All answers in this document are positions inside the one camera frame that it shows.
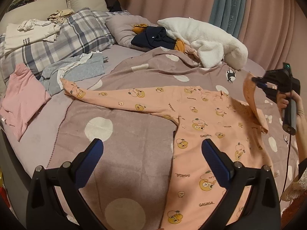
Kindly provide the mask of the person's right hand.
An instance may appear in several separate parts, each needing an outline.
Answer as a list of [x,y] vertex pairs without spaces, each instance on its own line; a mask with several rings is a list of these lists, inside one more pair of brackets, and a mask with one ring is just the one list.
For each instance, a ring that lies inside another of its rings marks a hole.
[[292,90],[291,92],[281,93],[277,92],[277,107],[280,115],[283,115],[283,110],[287,108],[289,101],[287,99],[293,99],[297,106],[297,116],[304,117],[304,108],[301,97]]

